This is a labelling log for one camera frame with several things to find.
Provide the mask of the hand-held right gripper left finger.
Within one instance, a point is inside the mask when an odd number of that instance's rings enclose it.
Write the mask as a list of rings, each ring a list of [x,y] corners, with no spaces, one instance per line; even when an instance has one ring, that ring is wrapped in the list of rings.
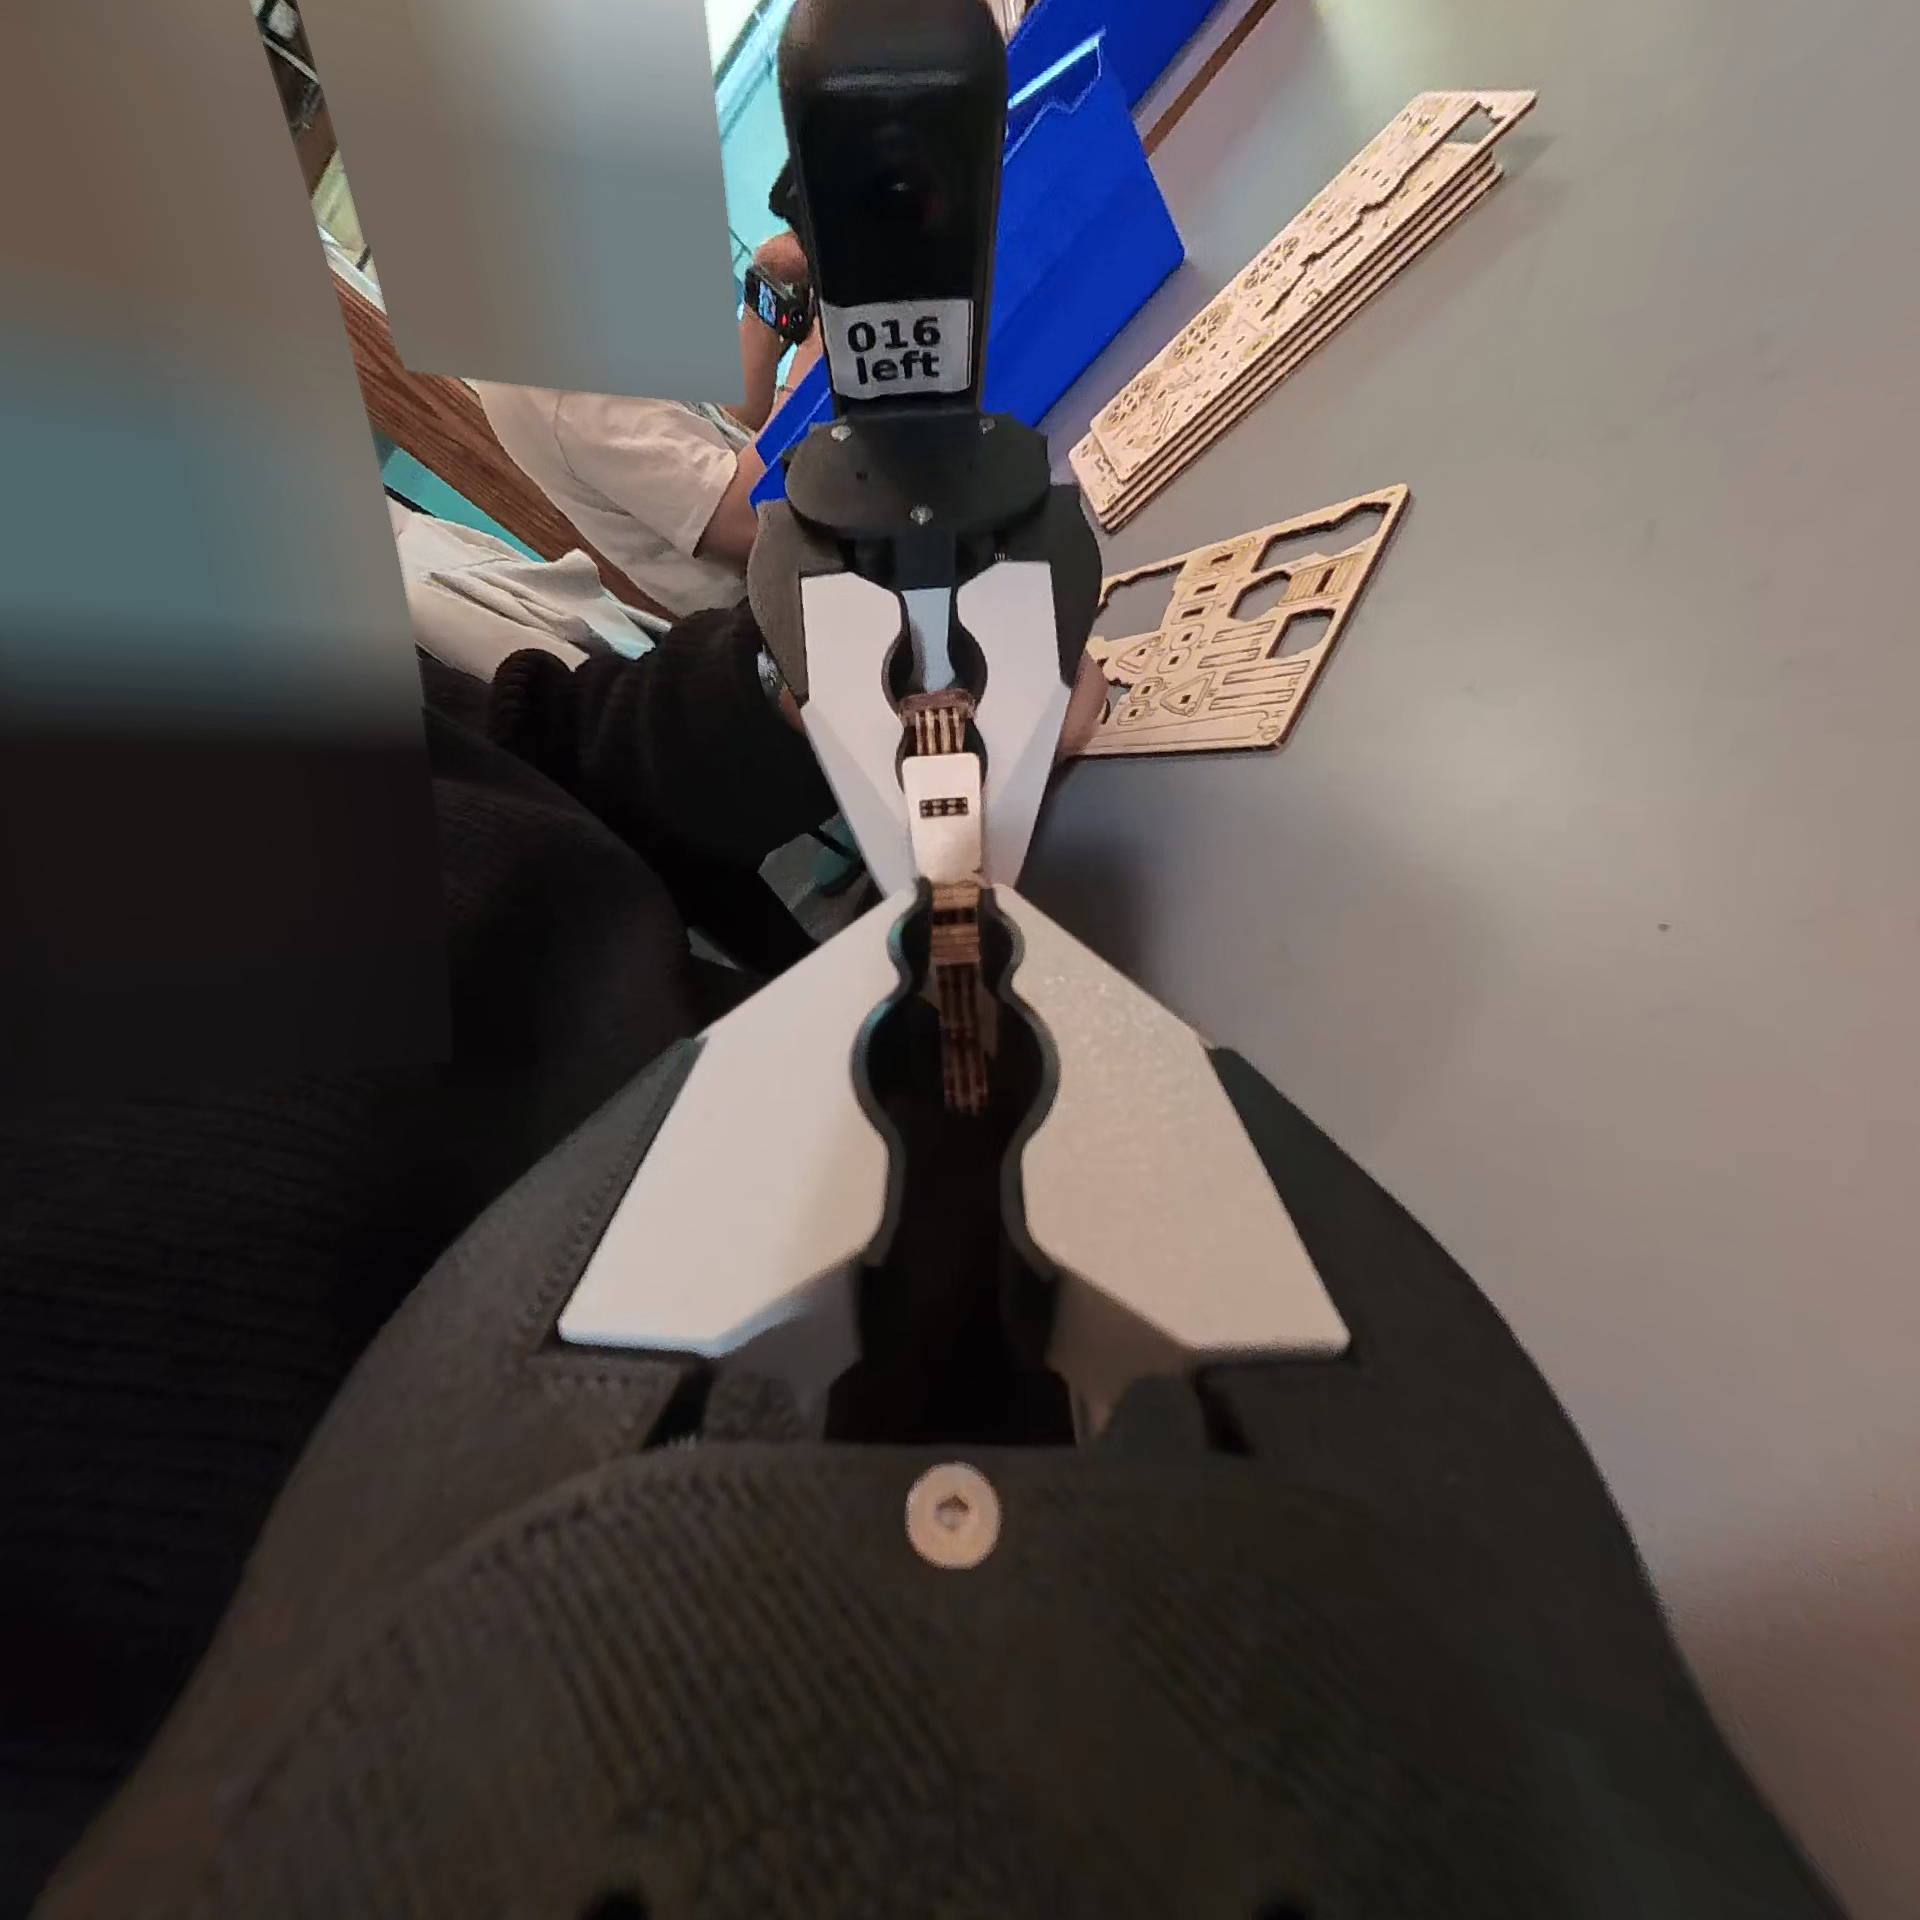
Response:
[[[887,1143],[855,1051],[898,992],[894,892],[694,1040],[561,1318],[561,1346],[855,1359],[855,1266],[887,1217]]]

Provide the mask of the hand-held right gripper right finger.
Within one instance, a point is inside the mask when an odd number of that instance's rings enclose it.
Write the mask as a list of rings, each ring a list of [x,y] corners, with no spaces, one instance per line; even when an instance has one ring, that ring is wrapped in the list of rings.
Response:
[[[1028,1247],[1057,1273],[1047,1368],[1071,1420],[1110,1425],[1136,1381],[1346,1359],[1354,1328],[1204,1032],[1014,889],[998,889],[998,916],[1014,932],[1009,1006],[1047,1051],[1014,1195]]]

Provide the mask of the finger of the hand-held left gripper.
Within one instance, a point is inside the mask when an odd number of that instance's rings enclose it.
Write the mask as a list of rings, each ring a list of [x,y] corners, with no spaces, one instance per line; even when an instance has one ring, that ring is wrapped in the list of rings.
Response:
[[[903,792],[898,792],[898,710],[887,695],[887,663],[903,643],[898,594],[859,576],[801,582],[806,643],[806,736],[838,792],[838,805],[866,853],[866,870],[894,897],[916,889]]]
[[[958,631],[980,655],[980,874],[994,889],[1014,889],[1063,746],[1071,663],[1063,663],[1047,565],[994,565],[958,587],[954,611]]]

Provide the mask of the white plastic sleeve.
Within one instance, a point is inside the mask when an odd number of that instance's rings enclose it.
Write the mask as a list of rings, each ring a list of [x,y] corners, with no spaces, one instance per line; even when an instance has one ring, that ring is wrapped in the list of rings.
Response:
[[[985,874],[985,814],[980,814],[980,757],[903,757],[903,832],[912,867],[930,889],[958,889]]]

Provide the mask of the person's left forearm black sleeve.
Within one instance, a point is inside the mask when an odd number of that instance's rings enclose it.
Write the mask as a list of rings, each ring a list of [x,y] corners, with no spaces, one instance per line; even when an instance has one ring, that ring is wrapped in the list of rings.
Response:
[[[749,974],[811,959],[759,874],[828,823],[828,778],[766,688],[749,611],[692,616],[647,655],[516,652],[492,678],[416,652],[445,903],[560,909],[647,949],[703,932]]]

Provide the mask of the blue plastic bin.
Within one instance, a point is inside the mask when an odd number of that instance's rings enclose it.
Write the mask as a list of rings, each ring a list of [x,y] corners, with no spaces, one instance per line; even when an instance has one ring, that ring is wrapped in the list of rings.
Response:
[[[1103,41],[1103,73],[1136,112],[1210,13],[1219,0],[1035,0],[1009,34],[1009,95]]]
[[[1003,112],[998,280],[985,321],[985,415],[1047,426],[1132,315],[1171,280],[1185,241],[1103,41],[1085,41]],[[759,437],[757,507],[782,492],[780,456],[828,418],[825,358]]]

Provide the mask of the wooden puzzle sheet with cutouts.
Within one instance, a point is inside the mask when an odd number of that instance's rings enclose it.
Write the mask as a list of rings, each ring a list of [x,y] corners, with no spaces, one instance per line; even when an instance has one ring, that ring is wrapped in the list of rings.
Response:
[[[1103,582],[1110,710],[1085,760],[1263,757],[1297,727],[1408,489],[1378,489]]]

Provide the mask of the light grey cloth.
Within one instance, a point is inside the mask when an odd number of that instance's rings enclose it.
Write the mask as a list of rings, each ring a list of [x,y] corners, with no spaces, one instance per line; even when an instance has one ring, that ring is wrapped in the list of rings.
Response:
[[[598,655],[640,663],[668,641],[668,616],[613,599],[584,551],[548,565],[396,492],[391,520],[416,652],[480,683],[509,655],[549,655],[572,672]]]

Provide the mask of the stack of wooden puzzle sheets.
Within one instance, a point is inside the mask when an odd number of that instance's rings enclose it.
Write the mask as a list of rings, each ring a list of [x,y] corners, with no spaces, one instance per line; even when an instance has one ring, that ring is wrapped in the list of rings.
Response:
[[[1539,95],[1418,95],[1071,441],[1097,528],[1120,532],[1451,231],[1531,112]]]

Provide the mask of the person's black sweater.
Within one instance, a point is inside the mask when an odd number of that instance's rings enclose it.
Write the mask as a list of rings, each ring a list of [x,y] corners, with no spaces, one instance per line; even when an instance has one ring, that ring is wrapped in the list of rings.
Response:
[[[692,949],[454,916],[454,1060],[5,1065],[5,1917],[150,1748],[317,1409],[439,1247],[692,1028]]]

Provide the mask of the brown wooden board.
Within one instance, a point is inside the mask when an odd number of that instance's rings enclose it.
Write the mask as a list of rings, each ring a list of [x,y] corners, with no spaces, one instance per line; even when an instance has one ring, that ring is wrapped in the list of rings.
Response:
[[[598,582],[647,616],[668,616],[634,576],[620,576],[500,447],[480,398],[460,379],[405,372],[391,321],[345,274],[329,274],[345,301],[366,418],[490,520],[520,542],[534,556],[560,565],[584,551]]]

